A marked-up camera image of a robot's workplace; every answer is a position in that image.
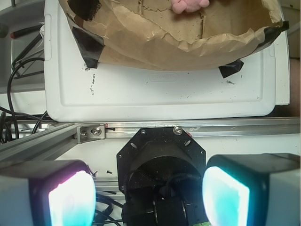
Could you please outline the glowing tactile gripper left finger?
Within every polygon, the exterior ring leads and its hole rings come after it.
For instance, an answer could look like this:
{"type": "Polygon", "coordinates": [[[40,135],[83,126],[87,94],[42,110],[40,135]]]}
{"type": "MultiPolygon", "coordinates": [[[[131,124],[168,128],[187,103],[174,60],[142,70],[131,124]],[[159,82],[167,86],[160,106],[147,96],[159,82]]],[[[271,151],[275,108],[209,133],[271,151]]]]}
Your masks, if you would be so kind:
{"type": "Polygon", "coordinates": [[[81,160],[2,161],[2,226],[90,226],[96,189],[81,160]]]}

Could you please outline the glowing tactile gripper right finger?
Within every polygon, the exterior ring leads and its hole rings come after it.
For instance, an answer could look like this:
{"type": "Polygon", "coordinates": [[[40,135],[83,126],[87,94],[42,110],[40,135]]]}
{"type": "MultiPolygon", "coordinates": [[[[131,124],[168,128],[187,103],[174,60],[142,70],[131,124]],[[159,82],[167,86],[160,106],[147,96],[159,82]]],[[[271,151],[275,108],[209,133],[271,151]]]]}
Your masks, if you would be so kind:
{"type": "Polygon", "coordinates": [[[217,154],[202,195],[213,226],[298,226],[301,158],[291,153],[217,154]]]}

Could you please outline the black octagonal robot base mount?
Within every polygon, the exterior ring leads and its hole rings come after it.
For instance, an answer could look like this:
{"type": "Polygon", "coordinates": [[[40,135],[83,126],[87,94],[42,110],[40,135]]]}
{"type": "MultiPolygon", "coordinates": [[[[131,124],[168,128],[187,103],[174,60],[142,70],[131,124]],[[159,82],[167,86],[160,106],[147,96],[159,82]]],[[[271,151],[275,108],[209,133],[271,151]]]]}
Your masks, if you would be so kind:
{"type": "Polygon", "coordinates": [[[126,226],[196,226],[208,221],[202,196],[205,150],[183,129],[141,128],[117,153],[126,226]]]}

